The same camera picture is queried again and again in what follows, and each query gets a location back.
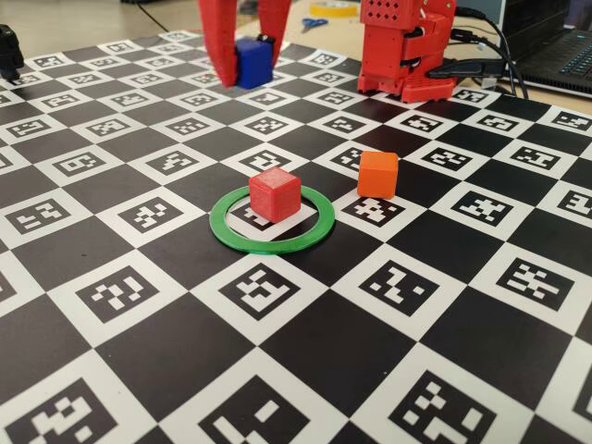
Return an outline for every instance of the yellow tape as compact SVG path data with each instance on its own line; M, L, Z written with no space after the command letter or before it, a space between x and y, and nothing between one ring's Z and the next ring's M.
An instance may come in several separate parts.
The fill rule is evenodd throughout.
M311 4L311 14L322 17L352 17L358 15L358 7L350 2L316 2Z

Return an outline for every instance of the blue cube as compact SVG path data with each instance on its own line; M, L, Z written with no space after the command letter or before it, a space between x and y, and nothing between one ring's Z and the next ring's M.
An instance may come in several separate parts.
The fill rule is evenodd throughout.
M239 60L237 86L251 90L273 79L274 46L244 38L236 42Z

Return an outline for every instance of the orange cube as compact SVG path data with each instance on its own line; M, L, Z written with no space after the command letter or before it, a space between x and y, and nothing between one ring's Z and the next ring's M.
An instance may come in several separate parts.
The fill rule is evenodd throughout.
M394 153L362 152L358 194L362 197L391 199L397 188L399 157Z

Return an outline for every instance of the cable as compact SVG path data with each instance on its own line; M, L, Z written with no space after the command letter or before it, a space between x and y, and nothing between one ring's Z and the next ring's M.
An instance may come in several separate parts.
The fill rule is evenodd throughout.
M168 32L168 29L167 29L167 28L165 28L165 27L164 27L164 26L163 26L163 25L162 25L162 24L161 24L161 23L160 23L160 22L159 22L159 21L158 21L156 18L152 17L152 16L150 15L150 13L149 13L149 12L148 12L146 9L144 9L144 7L143 7L143 6L142 6L140 3L138 3L138 0L134 0L134 3L136 4L136 6L137 6L139 9L141 9L141 10L142 10L142 12L143 12L144 14L146 14L146 15L147 15L147 16L150 18L150 20L151 20L151 21L153 21L154 23L156 23L156 24L158 25L158 27L159 27L161 30L163 30L164 32Z

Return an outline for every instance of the scissors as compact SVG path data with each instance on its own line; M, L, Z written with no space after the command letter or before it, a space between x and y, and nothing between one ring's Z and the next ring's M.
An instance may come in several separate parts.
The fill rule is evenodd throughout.
M302 34L310 31L312 28L317 28L319 26L327 25L328 23L329 23L329 20L327 20L325 18L319 18L319 19L303 18L302 25L304 26L304 29L302 30Z

